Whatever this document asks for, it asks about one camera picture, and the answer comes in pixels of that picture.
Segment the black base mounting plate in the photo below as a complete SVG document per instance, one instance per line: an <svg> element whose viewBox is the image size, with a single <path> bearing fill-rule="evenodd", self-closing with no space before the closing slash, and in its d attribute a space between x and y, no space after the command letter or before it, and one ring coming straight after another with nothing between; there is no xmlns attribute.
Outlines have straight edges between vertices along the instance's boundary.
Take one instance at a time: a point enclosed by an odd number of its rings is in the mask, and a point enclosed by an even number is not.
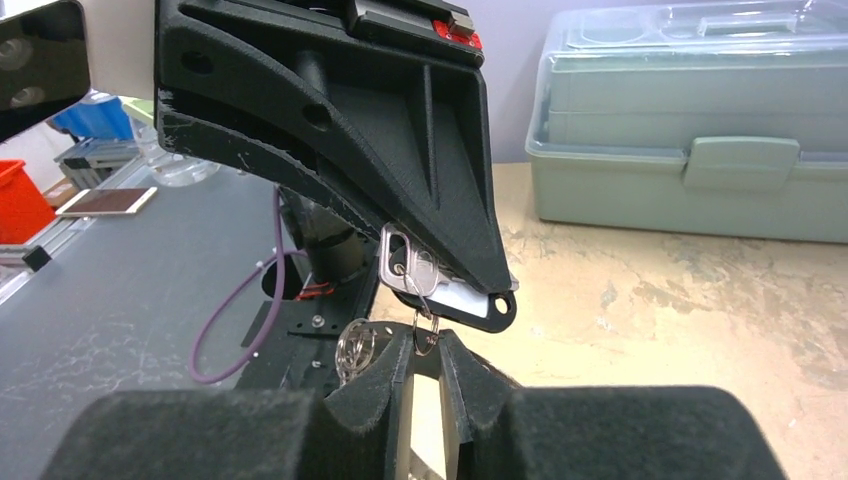
<svg viewBox="0 0 848 480"><path fill-rule="evenodd" d="M338 389L338 338L349 323L368 316L377 290L373 266L344 283L307 283L282 302L270 332L241 370L235 388L313 389L324 396Z"/></svg>

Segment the large keyring with keys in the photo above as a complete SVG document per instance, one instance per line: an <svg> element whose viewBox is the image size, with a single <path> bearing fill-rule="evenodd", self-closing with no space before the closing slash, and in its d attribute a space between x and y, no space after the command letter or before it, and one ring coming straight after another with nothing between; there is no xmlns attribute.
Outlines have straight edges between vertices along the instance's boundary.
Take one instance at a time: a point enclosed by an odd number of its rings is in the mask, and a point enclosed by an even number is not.
<svg viewBox="0 0 848 480"><path fill-rule="evenodd" d="M413 449L418 361L434 357L440 318L429 303L410 324L353 320L338 338L331 411L355 434L353 457L377 462L365 479L438 479Z"/></svg>

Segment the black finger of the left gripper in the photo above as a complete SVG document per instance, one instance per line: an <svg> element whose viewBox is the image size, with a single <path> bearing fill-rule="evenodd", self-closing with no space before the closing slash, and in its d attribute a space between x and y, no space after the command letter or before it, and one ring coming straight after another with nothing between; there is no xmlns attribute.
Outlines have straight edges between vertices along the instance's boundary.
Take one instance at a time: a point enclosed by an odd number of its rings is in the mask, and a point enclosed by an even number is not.
<svg viewBox="0 0 848 480"><path fill-rule="evenodd" d="M271 180L485 294L512 280L482 44L446 1L159 1L162 146Z"/></svg>
<svg viewBox="0 0 848 480"><path fill-rule="evenodd" d="M316 238L307 254L314 269L326 271L332 282L344 279L343 262L351 249L341 243L359 235L358 244L371 241L373 265L380 282L405 305L488 333L506 330L517 314L512 289L484 294L450 271L435 253L403 230L396 221L368 220L367 201L348 201L318 171L306 168L299 154L250 139L223 126L235 110L214 107L201 97L160 90L156 126L163 147L173 153L198 156L269 180L286 194L290 207L289 232L306 243Z"/></svg>

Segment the red plastic bin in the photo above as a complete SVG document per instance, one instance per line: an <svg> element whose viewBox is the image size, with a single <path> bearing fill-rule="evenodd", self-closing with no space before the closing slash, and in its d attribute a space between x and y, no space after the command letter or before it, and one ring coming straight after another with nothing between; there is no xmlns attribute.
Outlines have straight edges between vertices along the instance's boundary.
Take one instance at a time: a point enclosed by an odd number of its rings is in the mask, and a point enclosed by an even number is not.
<svg viewBox="0 0 848 480"><path fill-rule="evenodd" d="M2 244L24 244L56 218L24 166L23 160L1 161Z"/></svg>

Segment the translucent green plastic storage box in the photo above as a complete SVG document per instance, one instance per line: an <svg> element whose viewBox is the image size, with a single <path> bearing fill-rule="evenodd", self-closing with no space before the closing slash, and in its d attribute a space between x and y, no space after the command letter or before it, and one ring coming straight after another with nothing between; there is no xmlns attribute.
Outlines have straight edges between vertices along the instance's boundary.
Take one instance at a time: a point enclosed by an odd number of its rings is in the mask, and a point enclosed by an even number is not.
<svg viewBox="0 0 848 480"><path fill-rule="evenodd" d="M557 14L526 151L548 221L847 240L847 5Z"/></svg>

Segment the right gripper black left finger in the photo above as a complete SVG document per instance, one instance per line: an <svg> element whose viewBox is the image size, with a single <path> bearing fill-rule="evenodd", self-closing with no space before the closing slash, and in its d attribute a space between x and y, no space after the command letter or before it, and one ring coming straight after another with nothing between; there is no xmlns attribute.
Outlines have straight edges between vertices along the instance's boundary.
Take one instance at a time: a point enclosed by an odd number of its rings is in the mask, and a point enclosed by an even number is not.
<svg viewBox="0 0 848 480"><path fill-rule="evenodd" d="M403 479L412 337L330 395L315 390L124 391L91 403L46 479Z"/></svg>

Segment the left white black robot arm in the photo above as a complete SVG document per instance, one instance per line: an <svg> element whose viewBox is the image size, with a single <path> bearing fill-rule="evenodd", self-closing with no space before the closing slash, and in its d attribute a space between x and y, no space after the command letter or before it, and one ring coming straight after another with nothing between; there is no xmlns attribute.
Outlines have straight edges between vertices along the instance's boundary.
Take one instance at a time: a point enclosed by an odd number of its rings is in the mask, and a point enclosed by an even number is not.
<svg viewBox="0 0 848 480"><path fill-rule="evenodd" d="M447 1L159 1L156 127L171 152L274 182L319 282L385 228L447 276L397 297L499 333L517 314L495 212L482 42Z"/></svg>

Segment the clear plastic bottle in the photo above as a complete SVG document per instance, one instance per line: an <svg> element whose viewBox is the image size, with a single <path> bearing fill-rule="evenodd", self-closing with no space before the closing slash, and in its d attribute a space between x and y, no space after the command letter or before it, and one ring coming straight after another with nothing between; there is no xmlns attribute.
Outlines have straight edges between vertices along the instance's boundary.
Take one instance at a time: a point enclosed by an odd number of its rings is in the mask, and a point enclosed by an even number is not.
<svg viewBox="0 0 848 480"><path fill-rule="evenodd" d="M206 180L219 171L216 163L171 153L160 146L152 125L131 117L133 135L152 177L166 187L184 187Z"/></svg>

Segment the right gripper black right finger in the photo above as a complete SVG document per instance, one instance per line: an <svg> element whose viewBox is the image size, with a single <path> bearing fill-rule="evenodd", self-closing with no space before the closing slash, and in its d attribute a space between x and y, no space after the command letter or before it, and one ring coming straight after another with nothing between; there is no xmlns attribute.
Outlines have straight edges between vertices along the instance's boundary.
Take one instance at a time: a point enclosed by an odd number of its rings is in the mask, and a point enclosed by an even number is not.
<svg viewBox="0 0 848 480"><path fill-rule="evenodd" d="M523 387L451 331L438 343L459 479L782 479L750 411L712 386Z"/></svg>

